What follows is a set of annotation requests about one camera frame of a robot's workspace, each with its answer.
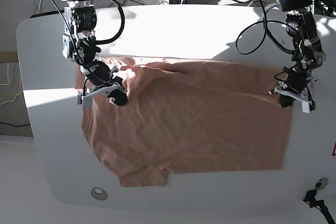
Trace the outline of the salmon pink T-shirt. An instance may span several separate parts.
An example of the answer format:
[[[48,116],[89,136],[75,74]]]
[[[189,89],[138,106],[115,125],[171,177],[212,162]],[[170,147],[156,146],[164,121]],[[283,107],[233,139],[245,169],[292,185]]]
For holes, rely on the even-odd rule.
[[[103,95],[81,129],[122,187],[165,186],[170,174],[280,170],[292,110],[277,95],[278,69],[224,61],[106,57],[128,102]]]

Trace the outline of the red warning sticker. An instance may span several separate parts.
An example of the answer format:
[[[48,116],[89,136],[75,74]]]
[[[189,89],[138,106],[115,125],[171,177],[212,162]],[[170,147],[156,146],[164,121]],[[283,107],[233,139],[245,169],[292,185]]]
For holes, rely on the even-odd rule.
[[[332,156],[336,156],[336,142],[333,147]]]

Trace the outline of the right round table grommet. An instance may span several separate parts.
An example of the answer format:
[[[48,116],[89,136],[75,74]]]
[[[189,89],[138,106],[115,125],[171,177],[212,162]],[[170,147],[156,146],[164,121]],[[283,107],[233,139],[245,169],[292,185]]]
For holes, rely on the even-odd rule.
[[[321,178],[315,184],[315,189],[316,190],[324,189],[328,185],[328,183],[329,183],[329,179],[327,177]]]

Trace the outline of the round metal table grommet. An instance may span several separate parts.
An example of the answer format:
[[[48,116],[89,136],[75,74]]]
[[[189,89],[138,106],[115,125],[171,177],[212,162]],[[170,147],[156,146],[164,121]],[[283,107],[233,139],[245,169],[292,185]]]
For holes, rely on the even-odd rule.
[[[96,199],[96,200],[99,200],[99,201],[104,201],[108,198],[108,194],[107,192],[100,188],[100,187],[94,187],[91,189],[90,191],[91,193],[91,196]]]

